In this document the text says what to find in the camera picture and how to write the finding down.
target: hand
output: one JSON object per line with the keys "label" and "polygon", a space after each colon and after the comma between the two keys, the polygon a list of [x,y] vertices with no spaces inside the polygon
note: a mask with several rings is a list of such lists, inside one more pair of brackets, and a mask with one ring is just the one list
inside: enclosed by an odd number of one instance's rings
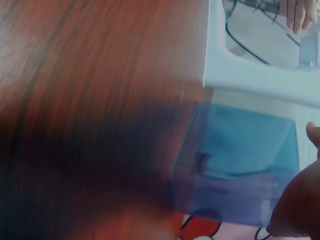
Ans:
{"label": "hand", "polygon": [[279,0],[280,14],[286,17],[286,25],[295,34],[307,30],[318,22],[317,0]]}
{"label": "hand", "polygon": [[[320,156],[320,127],[308,123],[308,138]],[[320,159],[301,171],[285,188],[267,231],[274,237],[311,237],[320,240]]]}

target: black cable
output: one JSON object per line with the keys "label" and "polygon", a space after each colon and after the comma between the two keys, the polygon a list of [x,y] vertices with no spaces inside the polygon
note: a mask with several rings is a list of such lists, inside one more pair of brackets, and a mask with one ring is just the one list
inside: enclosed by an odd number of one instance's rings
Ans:
{"label": "black cable", "polygon": [[260,62],[266,64],[266,65],[270,65],[267,61],[263,60],[262,58],[260,58],[259,56],[255,55],[252,51],[250,51],[248,48],[246,48],[243,44],[241,44],[229,31],[228,28],[228,23],[225,24],[225,31],[226,33],[230,36],[230,38],[232,38],[240,47],[242,47],[244,50],[246,50],[248,53],[250,53],[252,56],[254,56],[256,59],[258,59]]}
{"label": "black cable", "polygon": [[288,33],[286,34],[295,44],[297,44],[300,47],[300,44],[292,37],[290,36]]}

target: white container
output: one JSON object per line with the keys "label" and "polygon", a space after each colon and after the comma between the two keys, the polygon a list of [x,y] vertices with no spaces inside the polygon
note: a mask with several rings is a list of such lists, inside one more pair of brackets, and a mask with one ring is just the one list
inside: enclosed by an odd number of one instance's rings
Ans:
{"label": "white container", "polygon": [[[227,50],[225,28],[226,14],[222,1],[210,0],[204,87],[255,93],[320,108],[319,68],[287,69],[244,60]],[[265,47],[272,51],[271,44]],[[296,59],[296,68],[298,66],[299,59]]]}

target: blue plastic box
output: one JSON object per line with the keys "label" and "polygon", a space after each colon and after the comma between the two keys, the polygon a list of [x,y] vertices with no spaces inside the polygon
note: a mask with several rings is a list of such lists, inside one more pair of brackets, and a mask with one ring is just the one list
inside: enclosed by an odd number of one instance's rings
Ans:
{"label": "blue plastic box", "polygon": [[184,214],[264,227],[298,172],[292,120],[199,102],[172,168],[174,206]]}

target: wood grain surface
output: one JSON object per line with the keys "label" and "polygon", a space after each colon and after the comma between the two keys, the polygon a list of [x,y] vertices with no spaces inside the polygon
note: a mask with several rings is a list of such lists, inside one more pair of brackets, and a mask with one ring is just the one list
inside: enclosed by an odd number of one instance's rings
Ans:
{"label": "wood grain surface", "polygon": [[0,1],[0,239],[170,240],[208,0]]}

